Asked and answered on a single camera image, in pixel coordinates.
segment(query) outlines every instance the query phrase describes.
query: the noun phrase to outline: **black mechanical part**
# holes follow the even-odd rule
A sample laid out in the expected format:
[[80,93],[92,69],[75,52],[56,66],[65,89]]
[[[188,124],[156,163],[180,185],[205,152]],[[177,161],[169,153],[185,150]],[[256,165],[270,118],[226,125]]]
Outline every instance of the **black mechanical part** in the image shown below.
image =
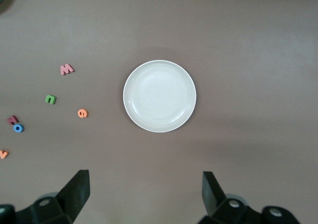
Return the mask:
[[212,172],[203,172],[202,198],[208,215],[199,224],[300,224],[286,209],[268,206],[262,213],[227,198]]
[[19,212],[0,205],[0,224],[72,224],[89,195],[89,171],[80,170],[56,197],[41,198]]

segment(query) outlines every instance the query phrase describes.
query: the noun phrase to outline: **metal bolt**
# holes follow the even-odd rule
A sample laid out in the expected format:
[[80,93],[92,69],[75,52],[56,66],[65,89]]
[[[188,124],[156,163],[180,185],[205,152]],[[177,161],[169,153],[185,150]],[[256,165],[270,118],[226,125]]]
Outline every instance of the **metal bolt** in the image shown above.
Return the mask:
[[239,207],[239,203],[236,200],[230,200],[229,204],[232,208],[238,208]]
[[276,208],[271,208],[269,210],[269,212],[271,213],[271,215],[276,216],[276,217],[281,217],[283,214]]
[[45,205],[48,205],[49,202],[50,202],[50,199],[44,199],[43,201],[41,201],[41,202],[39,203],[39,206],[43,207],[43,206],[45,206]]

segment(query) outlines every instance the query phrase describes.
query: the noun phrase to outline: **screw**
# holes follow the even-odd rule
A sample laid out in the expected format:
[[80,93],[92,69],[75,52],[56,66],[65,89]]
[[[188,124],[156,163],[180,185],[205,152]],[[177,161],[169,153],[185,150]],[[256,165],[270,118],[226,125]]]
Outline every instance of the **screw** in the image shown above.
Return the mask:
[[50,202],[50,199],[44,199],[43,201],[41,201],[41,202],[39,203],[39,206],[43,207],[43,206],[45,206],[45,205],[48,205],[49,202]]
[[230,200],[229,204],[232,208],[238,208],[239,207],[239,203],[236,200]]
[[271,208],[269,210],[269,212],[271,213],[271,215],[276,216],[276,217],[281,217],[283,214],[276,208]]

